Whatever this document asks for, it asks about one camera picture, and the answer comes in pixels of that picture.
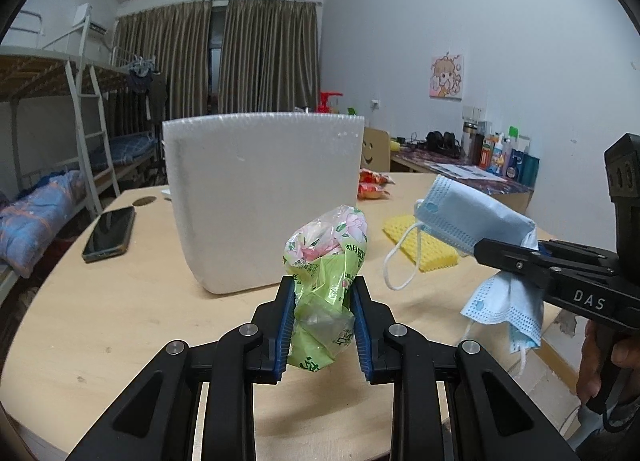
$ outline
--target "black phone screen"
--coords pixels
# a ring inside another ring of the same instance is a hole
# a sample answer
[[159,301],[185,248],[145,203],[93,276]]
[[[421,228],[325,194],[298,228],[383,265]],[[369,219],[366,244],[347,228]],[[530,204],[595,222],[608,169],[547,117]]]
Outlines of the black phone screen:
[[135,209],[133,206],[105,212],[100,216],[84,247],[83,255],[92,255],[101,251],[126,246]]

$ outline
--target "blue face mask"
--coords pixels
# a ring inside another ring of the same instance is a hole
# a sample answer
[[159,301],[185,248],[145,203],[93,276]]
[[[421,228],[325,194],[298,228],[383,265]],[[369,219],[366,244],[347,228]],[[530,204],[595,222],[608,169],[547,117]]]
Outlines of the blue face mask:
[[[388,281],[388,260],[415,227],[470,255],[481,239],[538,249],[535,222],[494,198],[443,176],[438,176],[427,197],[415,204],[414,215],[416,223],[385,259],[383,272],[390,289],[402,289],[417,272],[416,267],[412,277],[399,287]],[[526,351],[540,346],[542,298],[542,290],[535,285],[501,271],[479,285],[461,313],[481,324],[508,322],[511,352]]]

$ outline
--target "crumpled plastic packaging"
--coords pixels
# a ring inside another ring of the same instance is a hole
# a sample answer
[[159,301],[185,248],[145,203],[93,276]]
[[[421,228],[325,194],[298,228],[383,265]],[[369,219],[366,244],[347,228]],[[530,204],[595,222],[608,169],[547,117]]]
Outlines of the crumpled plastic packaging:
[[287,241],[284,266],[296,292],[289,364],[315,372],[334,363],[353,338],[348,290],[367,253],[362,211],[338,206]]

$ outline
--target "table top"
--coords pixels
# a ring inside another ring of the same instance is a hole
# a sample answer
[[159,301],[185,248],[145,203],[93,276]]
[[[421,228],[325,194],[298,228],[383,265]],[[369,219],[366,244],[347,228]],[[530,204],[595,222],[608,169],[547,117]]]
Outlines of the table top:
[[[391,159],[400,158],[400,160],[408,161],[420,168],[430,168],[432,164],[455,164],[464,165],[459,159],[448,157],[436,152],[430,152],[428,150],[409,150],[407,148],[401,148],[398,152],[391,153]],[[449,176],[456,181],[468,185],[476,190],[480,190],[488,195],[496,194],[521,194],[533,192],[531,187],[518,183],[508,177],[503,178],[505,181],[485,181],[474,179],[458,179],[457,177],[439,171],[439,174]]]
[[[465,257],[457,266],[419,273],[399,292],[388,290],[382,277],[383,259],[393,247],[382,232],[383,221],[412,213],[435,177],[396,173],[390,199],[358,204],[369,225],[361,274],[373,300],[388,304],[396,321],[455,345],[468,322],[460,310],[495,270]],[[158,197],[136,208],[123,256],[85,264],[81,251],[93,225],[81,235],[42,286],[9,352],[0,383],[7,412],[65,452],[166,343],[215,341],[275,297],[276,286],[225,296],[200,287],[185,262],[172,205],[161,189],[129,190],[110,206]],[[550,237],[538,233],[541,239]],[[390,264],[392,282],[404,281],[413,269],[398,253]],[[544,329],[558,312],[546,306]],[[472,336],[503,367],[518,360],[508,353],[506,325],[474,326]],[[389,385],[366,383],[355,345],[317,373],[289,366],[277,386],[255,385],[258,459],[353,461],[382,454],[390,442],[392,392]]]

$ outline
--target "brown curtain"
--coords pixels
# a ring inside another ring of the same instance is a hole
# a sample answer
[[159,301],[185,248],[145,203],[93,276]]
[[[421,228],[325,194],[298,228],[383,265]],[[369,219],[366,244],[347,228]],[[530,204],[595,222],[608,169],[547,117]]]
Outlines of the brown curtain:
[[[123,16],[114,44],[136,55],[156,56],[156,68],[167,83],[167,120],[207,112],[209,23],[211,2],[185,2]],[[146,128],[143,95],[124,92],[110,102],[111,135]]]
[[282,112],[318,105],[316,4],[230,0],[219,111]]

